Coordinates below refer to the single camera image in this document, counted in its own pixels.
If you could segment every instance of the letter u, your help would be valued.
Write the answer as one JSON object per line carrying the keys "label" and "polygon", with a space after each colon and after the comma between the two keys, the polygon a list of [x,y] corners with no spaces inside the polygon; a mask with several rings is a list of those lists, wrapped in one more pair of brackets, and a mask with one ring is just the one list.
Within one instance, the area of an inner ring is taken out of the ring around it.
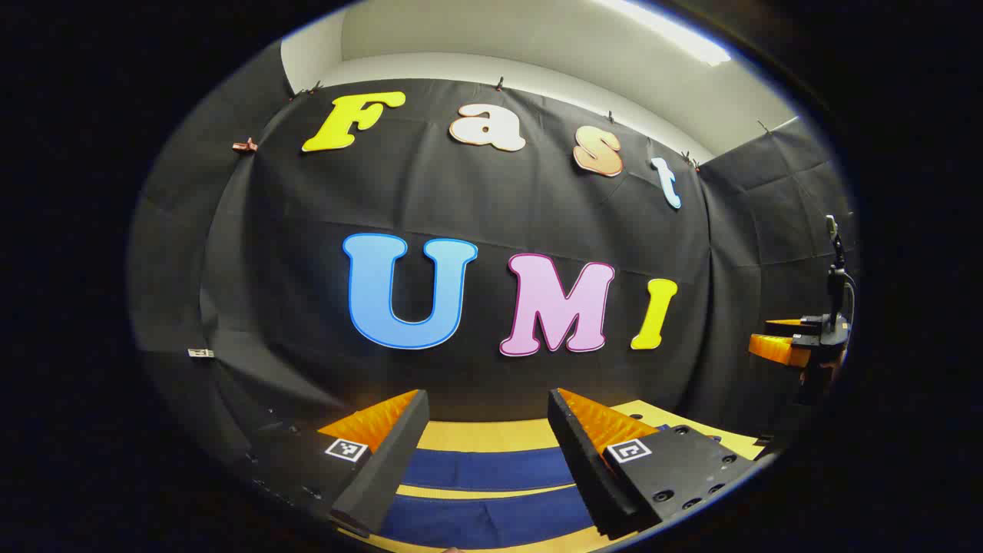
{"label": "letter u", "polygon": [[392,312],[392,275],[396,260],[406,255],[406,241],[389,234],[353,234],[342,244],[351,259],[348,275],[348,311],[362,336],[386,347],[424,349],[454,335],[461,322],[464,271],[478,258],[478,247],[452,238],[424,244],[434,260],[434,309],[416,323]]}

